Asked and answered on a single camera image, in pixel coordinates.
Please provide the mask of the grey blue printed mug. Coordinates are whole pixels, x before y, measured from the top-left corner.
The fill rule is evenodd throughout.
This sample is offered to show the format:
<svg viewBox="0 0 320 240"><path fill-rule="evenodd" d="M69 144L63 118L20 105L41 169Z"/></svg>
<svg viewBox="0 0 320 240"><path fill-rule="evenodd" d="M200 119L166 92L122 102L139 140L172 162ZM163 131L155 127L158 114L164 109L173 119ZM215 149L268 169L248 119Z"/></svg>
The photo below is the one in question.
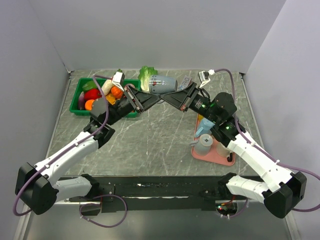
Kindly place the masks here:
<svg viewBox="0 0 320 240"><path fill-rule="evenodd" d="M152 75L148 81L148 88L151 94L167 94L177 90L178 82L169 76Z"/></svg>

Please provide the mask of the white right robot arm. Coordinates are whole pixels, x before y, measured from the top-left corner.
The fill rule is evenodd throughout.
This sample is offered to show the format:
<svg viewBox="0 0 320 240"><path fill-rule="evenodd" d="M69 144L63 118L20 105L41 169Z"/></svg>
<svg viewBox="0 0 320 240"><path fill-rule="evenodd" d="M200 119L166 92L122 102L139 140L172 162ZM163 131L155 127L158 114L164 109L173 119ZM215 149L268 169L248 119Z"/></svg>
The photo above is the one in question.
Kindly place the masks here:
<svg viewBox="0 0 320 240"><path fill-rule="evenodd" d="M233 195L258 201L275 217L283 219L303 199L307 183L300 171L294 173L267 157L251 135L238 123L231 94L220 92L213 100L199 94L196 84L184 90L160 95L161 100L185 112L188 109L214 123L213 137L228 151L241 157L262 179L254 181L228 173L222 177L218 193L223 199Z"/></svg>

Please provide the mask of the light blue faceted mug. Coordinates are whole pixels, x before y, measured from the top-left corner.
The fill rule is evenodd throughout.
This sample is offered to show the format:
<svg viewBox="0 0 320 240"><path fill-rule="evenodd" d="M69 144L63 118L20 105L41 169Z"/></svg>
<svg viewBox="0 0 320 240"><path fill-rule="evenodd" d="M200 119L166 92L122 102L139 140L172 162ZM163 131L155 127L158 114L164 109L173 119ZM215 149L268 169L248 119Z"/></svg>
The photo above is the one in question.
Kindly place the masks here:
<svg viewBox="0 0 320 240"><path fill-rule="evenodd" d="M211 128L213 128L215 126L215 123L206 119L206 118L203 118L197 128L196 128L196 131L195 131L195 134L194 134L194 137L195 138L199 138L201 135L203 134L209 134L211 135L212 132L211 132Z"/></svg>

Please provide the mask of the cream mug black handle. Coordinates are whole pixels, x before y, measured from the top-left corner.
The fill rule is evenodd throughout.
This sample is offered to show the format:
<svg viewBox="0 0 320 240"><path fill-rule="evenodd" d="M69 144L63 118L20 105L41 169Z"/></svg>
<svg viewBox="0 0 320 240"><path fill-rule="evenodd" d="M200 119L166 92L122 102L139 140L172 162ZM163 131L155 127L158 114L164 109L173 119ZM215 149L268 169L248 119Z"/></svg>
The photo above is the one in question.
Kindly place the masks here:
<svg viewBox="0 0 320 240"><path fill-rule="evenodd" d="M231 163L233 161L233 152L226 148L222 143L218 142L215 149L219 156L226 158L227 162Z"/></svg>

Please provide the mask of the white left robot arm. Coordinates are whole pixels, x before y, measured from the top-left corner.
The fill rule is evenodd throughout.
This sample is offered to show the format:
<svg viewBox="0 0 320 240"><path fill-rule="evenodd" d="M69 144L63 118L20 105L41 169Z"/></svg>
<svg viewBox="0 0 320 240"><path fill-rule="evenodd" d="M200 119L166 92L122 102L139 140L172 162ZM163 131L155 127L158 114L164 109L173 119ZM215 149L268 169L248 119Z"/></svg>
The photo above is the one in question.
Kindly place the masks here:
<svg viewBox="0 0 320 240"><path fill-rule="evenodd" d="M144 93L127 85L124 95L114 105L105 97L92 103L90 122L68 145L47 159L31 165L25 163L18 170L15 187L17 198L32 212L41 215L55 202L74 197L95 200L99 182L88 174L61 180L75 163L106 144L115 133L111 125L133 110L144 111L160 100L159 94Z"/></svg>

